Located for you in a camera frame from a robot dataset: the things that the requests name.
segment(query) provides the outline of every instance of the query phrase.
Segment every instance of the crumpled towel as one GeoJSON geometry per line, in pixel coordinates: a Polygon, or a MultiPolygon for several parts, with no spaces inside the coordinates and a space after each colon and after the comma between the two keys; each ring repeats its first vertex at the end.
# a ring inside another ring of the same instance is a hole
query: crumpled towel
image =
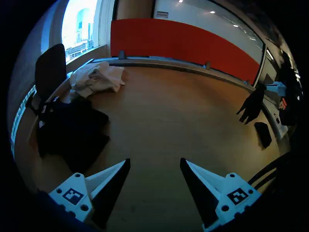
{"type": "Polygon", "coordinates": [[[80,67],[70,77],[71,98],[74,98],[76,93],[86,98],[105,89],[118,92],[120,86],[125,85],[121,80],[123,70],[124,67],[109,66],[107,61],[80,67]]]}

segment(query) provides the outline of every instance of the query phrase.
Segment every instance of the building outside window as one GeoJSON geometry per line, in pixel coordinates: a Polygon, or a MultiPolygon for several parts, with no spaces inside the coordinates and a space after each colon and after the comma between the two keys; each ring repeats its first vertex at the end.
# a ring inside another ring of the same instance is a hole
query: building outside window
{"type": "Polygon", "coordinates": [[[95,47],[93,19],[97,0],[70,0],[62,24],[66,62],[95,47]]]}

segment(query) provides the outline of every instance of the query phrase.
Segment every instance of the wall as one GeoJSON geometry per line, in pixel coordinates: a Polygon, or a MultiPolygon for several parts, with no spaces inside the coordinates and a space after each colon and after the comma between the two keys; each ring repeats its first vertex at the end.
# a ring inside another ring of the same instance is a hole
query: wall
{"type": "Polygon", "coordinates": [[[119,0],[116,19],[151,18],[153,0],[119,0]]]}
{"type": "Polygon", "coordinates": [[[176,0],[157,0],[154,18],[157,18],[157,11],[168,12],[167,20],[190,24],[219,35],[261,63],[262,41],[241,20],[217,4],[207,0],[185,0],[182,3],[176,0]]]}
{"type": "Polygon", "coordinates": [[[188,24],[161,19],[112,21],[111,54],[161,56],[211,67],[251,84],[260,64],[224,38],[188,24]]]}
{"type": "Polygon", "coordinates": [[[280,48],[276,47],[272,42],[268,40],[268,38],[262,33],[262,31],[258,28],[258,26],[256,26],[254,22],[243,11],[241,11],[236,6],[234,6],[233,4],[229,3],[226,0],[213,0],[213,1],[229,9],[231,12],[235,13],[239,18],[241,18],[244,22],[246,22],[254,30],[254,32],[262,39],[262,41],[266,44],[267,48],[271,52],[272,56],[274,57],[279,67],[281,67],[281,62],[282,62],[280,49],[282,49],[288,54],[288,56],[292,60],[292,64],[294,67],[295,61],[284,39],[283,39],[283,45],[280,48]]]}
{"type": "Polygon", "coordinates": [[[8,89],[7,124],[9,134],[11,133],[17,110],[25,95],[34,84],[35,65],[37,58],[42,54],[41,38],[47,15],[48,12],[41,17],[30,32],[14,65],[8,89]]]}

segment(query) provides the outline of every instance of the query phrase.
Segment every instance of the red panel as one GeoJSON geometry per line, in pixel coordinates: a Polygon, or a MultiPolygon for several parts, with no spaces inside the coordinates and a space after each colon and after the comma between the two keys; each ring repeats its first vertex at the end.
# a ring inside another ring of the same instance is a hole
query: red panel
{"type": "Polygon", "coordinates": [[[209,31],[163,19],[112,21],[111,55],[162,56],[204,65],[253,84],[260,65],[231,42],[209,31]]]}

